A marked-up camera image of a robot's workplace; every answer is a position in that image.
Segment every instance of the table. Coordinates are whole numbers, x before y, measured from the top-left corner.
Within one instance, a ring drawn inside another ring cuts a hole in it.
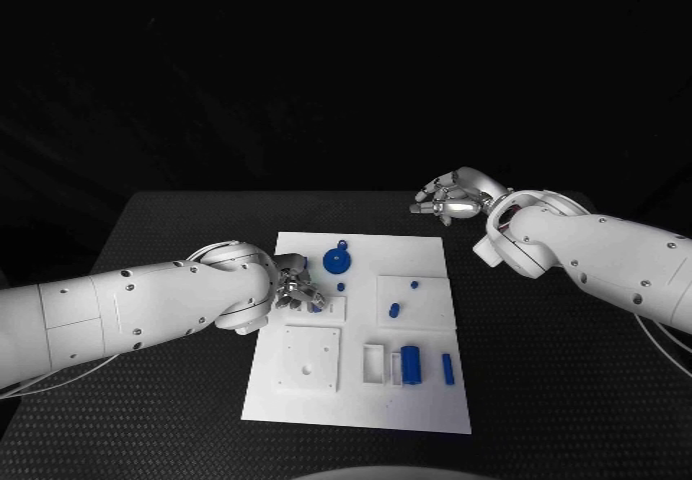
[[[230,239],[272,252],[278,231],[441,236],[473,436],[240,421],[255,335],[209,328],[24,399],[0,477],[272,479],[375,464],[504,479],[692,475],[692,380],[631,315],[585,296],[559,269],[530,280],[488,268],[471,251],[484,219],[445,228],[408,213],[411,199],[140,193],[93,273],[183,259]]]

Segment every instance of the dark wall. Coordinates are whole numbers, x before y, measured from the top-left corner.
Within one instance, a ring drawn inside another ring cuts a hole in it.
[[[0,76],[13,284],[88,272],[140,190],[413,194],[462,165],[692,233],[684,15],[653,2],[396,8],[17,22]]]

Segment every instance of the blue plastic piece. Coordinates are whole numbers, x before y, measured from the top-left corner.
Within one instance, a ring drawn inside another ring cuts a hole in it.
[[[421,378],[421,351],[418,347],[400,347],[400,377],[403,385],[418,385]]]
[[[392,306],[389,307],[389,316],[392,318],[396,318],[399,316],[399,304],[398,303],[392,303]]]
[[[444,383],[454,385],[454,371],[451,370],[451,357],[448,353],[442,354]]]
[[[350,267],[350,255],[346,251],[347,248],[349,245],[346,244],[346,240],[340,240],[337,247],[324,254],[324,258],[321,259],[324,270],[334,275],[343,273]]]

